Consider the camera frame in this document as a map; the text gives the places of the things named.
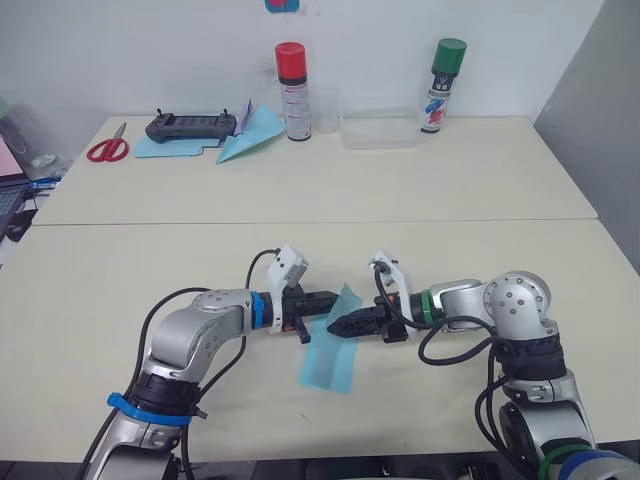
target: blue sticker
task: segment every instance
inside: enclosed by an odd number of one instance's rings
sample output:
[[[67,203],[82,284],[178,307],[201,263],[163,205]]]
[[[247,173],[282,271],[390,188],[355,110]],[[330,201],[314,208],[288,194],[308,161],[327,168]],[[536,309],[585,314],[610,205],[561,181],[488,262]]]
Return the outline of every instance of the blue sticker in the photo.
[[[297,12],[300,0],[264,0],[264,4],[271,13]]]

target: can label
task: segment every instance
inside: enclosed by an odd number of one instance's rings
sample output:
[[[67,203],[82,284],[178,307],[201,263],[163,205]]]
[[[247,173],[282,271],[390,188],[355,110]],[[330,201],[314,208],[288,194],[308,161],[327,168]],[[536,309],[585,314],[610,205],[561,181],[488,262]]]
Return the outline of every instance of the can label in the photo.
[[[450,91],[439,92],[433,88],[429,89],[427,106],[424,108],[425,122],[422,130],[427,132],[437,132],[440,130],[440,124],[447,113],[450,95]]]
[[[307,84],[280,84],[284,122],[287,135],[293,140],[305,140],[311,136],[311,116],[309,115],[309,90]]]

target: keyboard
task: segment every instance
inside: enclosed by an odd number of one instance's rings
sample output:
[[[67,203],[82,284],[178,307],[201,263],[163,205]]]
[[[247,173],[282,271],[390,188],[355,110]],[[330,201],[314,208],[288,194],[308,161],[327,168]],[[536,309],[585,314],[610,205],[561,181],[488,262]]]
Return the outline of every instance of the keyboard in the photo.
[[[13,214],[17,200],[22,198],[23,193],[23,185],[0,190],[0,216]]]

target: blue cable tie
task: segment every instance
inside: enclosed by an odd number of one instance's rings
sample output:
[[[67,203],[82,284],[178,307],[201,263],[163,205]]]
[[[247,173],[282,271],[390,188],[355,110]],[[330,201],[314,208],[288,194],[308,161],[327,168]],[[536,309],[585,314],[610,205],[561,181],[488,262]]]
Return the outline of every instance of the blue cable tie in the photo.
[[[147,423],[155,423],[157,425],[167,425],[169,427],[181,427],[191,423],[191,417],[180,417],[175,415],[161,415],[159,413],[145,412],[128,403],[119,393],[112,393],[107,398],[107,405],[115,407],[124,413],[127,417],[140,420]]]
[[[254,330],[262,328],[262,312],[264,312],[264,300],[260,298],[258,292],[251,292],[251,299],[253,300],[253,311],[256,314],[256,321],[254,323]]]

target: black cable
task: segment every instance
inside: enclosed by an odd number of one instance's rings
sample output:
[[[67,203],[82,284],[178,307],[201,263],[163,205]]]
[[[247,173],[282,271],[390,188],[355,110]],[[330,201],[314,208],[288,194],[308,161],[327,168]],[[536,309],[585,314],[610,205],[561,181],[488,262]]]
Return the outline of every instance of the black cable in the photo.
[[[191,460],[189,460],[189,425],[183,425],[180,435],[180,455],[182,456],[182,469],[187,480],[195,480]]]
[[[487,386],[487,388],[485,388],[480,393],[480,395],[476,399],[476,404],[474,408],[476,423],[478,424],[478,428],[480,429],[484,437],[487,439],[487,441],[493,446],[493,448],[495,448],[500,454],[502,454],[502,456],[504,456],[509,461],[509,463],[511,463],[513,468],[515,468],[520,475],[522,475],[527,480],[535,480],[537,478],[536,472],[534,472],[527,465],[522,463],[522,461],[518,457],[516,457],[513,454],[513,452],[507,449],[502,444],[501,441],[498,442],[487,430],[487,427],[482,421],[482,402],[484,402],[484,400],[488,398],[488,396],[493,395],[494,391],[502,387],[509,380],[511,380],[511,377],[508,375],[505,375],[504,377],[500,378],[496,382],[491,383],[489,386]]]
[[[170,293],[166,297],[164,297],[162,300],[160,300],[158,303],[156,303],[155,306],[149,311],[149,313],[147,314],[147,317],[144,319],[144,322],[142,323],[142,328],[140,329],[140,339],[138,340],[138,352],[137,352],[137,355],[136,355],[136,365],[135,365],[135,367],[133,369],[133,375],[131,376],[131,381],[129,382],[129,386],[127,387],[127,389],[125,390],[125,393],[123,395],[125,400],[129,401],[129,396],[131,395],[131,391],[133,390],[133,387],[136,384],[138,376],[140,375],[140,370],[142,369],[142,361],[144,359],[144,346],[145,346],[145,343],[146,343],[146,340],[147,340],[147,330],[149,330],[149,324],[151,323],[151,320],[153,319],[153,316],[168,301],[172,300],[173,298],[177,297],[178,295],[182,295],[182,294],[185,294],[185,293],[191,293],[191,292],[207,292],[209,290],[210,289],[204,288],[204,287],[189,287],[189,288],[183,288],[181,290],[177,290],[177,291],[175,291],[173,293]],[[87,468],[89,468],[89,462],[91,462],[91,458],[93,457],[94,453],[96,452],[96,449],[98,448],[98,445],[100,444],[100,441],[102,440],[102,437],[106,433],[107,429],[109,428],[109,425],[111,425],[111,422],[113,421],[113,419],[115,418],[117,413],[118,413],[118,409],[114,408],[113,410],[111,410],[111,412],[109,413],[109,416],[106,418],[106,420],[104,421],[104,423],[102,424],[102,426],[98,430],[98,433],[96,434],[95,438],[93,439],[93,442],[91,442],[91,445],[89,446],[89,449],[87,450],[87,453],[85,454],[84,458],[82,459],[82,463],[80,464],[80,469],[78,470],[78,473],[76,474],[76,480],[82,480],[84,478],[85,474],[87,473]]]
[[[247,276],[245,278],[245,282],[244,282],[244,288],[249,289],[249,286],[251,285],[251,275],[253,274],[253,269],[255,268],[256,264],[258,263],[258,260],[260,260],[260,258],[262,258],[264,255],[268,255],[268,254],[272,254],[272,255],[278,255],[280,253],[280,249],[276,248],[276,249],[268,249],[268,250],[262,250],[261,252],[258,252],[256,254],[255,257],[253,257],[253,260],[251,261],[251,264],[249,265],[249,270],[247,271]],[[216,373],[213,378],[211,380],[209,380],[207,382],[207,384],[202,387],[202,389],[198,392],[198,394],[196,395],[196,398],[193,402],[193,408],[195,409],[196,406],[198,405],[198,402],[200,402],[200,400],[202,400],[202,397],[204,397],[207,392],[211,389],[211,387],[213,387],[218,380],[220,380],[220,378],[222,378],[222,376],[227,373],[229,370],[231,370],[231,368],[238,363],[238,361],[242,358],[242,355],[244,354],[245,349],[247,348],[247,337],[246,335],[242,337],[241,341],[240,341],[240,350],[238,351],[238,353],[236,354],[235,357],[233,357],[231,359],[231,361],[229,363],[227,363],[222,370],[220,370],[218,373]],[[189,460],[189,425],[185,425],[182,427],[182,432],[181,432],[181,439],[180,439],[181,445],[180,445],[180,451],[181,451],[181,455],[182,455],[182,468],[184,469],[184,474],[187,477],[187,480],[194,480],[195,476],[193,474],[193,468],[191,467],[191,462]]]
[[[495,361],[496,361],[496,346],[492,345],[489,350],[489,358],[487,360],[487,388],[491,386],[494,382],[494,371],[495,371]],[[500,432],[498,431],[498,427],[496,425],[496,420],[493,416],[493,393],[487,395],[487,421],[489,422],[489,428],[491,429],[491,434],[497,443],[499,443],[502,447],[506,448],[506,445],[502,441],[502,437],[500,436]]]
[[[447,319],[446,323],[449,323],[452,321],[457,322],[457,321],[460,321],[461,319],[468,321],[468,317],[452,317],[451,319]],[[425,337],[420,342],[420,345],[418,346],[418,357],[427,365],[439,367],[439,366],[446,366],[446,365],[456,365],[458,363],[466,362],[467,360],[470,360],[476,355],[478,355],[480,352],[482,352],[482,350],[487,348],[489,345],[495,345],[496,343],[502,343],[504,341],[501,337],[490,336],[482,340],[475,347],[470,348],[469,350],[467,350],[464,353],[461,353],[460,355],[455,355],[453,357],[447,357],[447,358],[427,357],[424,353],[427,347],[427,344],[440,331],[440,328],[442,327],[434,328],[433,330],[431,330],[427,335],[425,335]]]
[[[256,266],[256,263],[258,263],[258,260],[260,260],[260,258],[263,257],[264,255],[268,255],[269,253],[273,255],[278,255],[280,253],[280,249],[274,248],[274,249],[262,250],[261,252],[258,252],[255,257],[253,257],[253,260],[251,261],[251,265],[249,265],[247,278],[245,279],[245,282],[244,282],[244,288],[247,288],[247,289],[249,288],[249,284],[251,283],[251,274],[253,273],[253,268]]]
[[[378,292],[380,293],[380,296],[382,297],[382,300],[385,302],[385,304],[387,305],[387,307],[389,308],[389,310],[391,311],[391,313],[398,319],[400,320],[402,323],[404,323],[405,325],[409,326],[409,327],[413,327],[416,328],[418,330],[427,330],[427,329],[431,329],[431,331],[429,333],[427,333],[425,335],[425,337],[422,339],[422,341],[420,342],[420,346],[418,347],[418,357],[420,357],[420,360],[424,363],[426,363],[427,365],[433,365],[433,366],[444,366],[444,365],[455,365],[457,363],[462,363],[462,362],[466,362],[467,360],[475,357],[476,355],[478,355],[482,350],[484,350],[485,348],[487,348],[487,346],[495,344],[495,343],[500,343],[503,340],[500,337],[497,337],[495,335],[495,328],[492,327],[491,325],[489,325],[487,322],[485,322],[484,320],[481,320],[479,318],[476,317],[471,317],[471,316],[458,316],[458,317],[449,317],[449,318],[445,318],[443,320],[437,320],[435,322],[432,322],[430,324],[426,324],[426,323],[417,323],[414,321],[409,320],[408,318],[406,318],[402,312],[400,310],[398,310],[398,308],[391,302],[391,300],[389,300],[389,295],[387,294],[384,285],[382,284],[382,270],[384,269],[384,264],[382,262],[379,262],[376,264],[376,266],[374,267],[374,278],[375,278],[375,282],[376,282],[376,287],[378,287]],[[454,357],[449,357],[449,358],[429,358],[425,355],[425,349],[427,347],[427,344],[433,339],[433,337],[435,337],[438,332],[442,329],[442,327],[444,327],[445,325],[449,325],[450,323],[454,323],[454,322],[460,322],[460,321],[465,321],[465,322],[471,322],[471,323],[475,323],[476,325],[484,328],[487,332],[489,332],[489,337],[485,338],[484,340],[482,340],[480,343],[478,343],[475,347],[471,348],[470,350],[461,353],[460,355],[456,355]]]

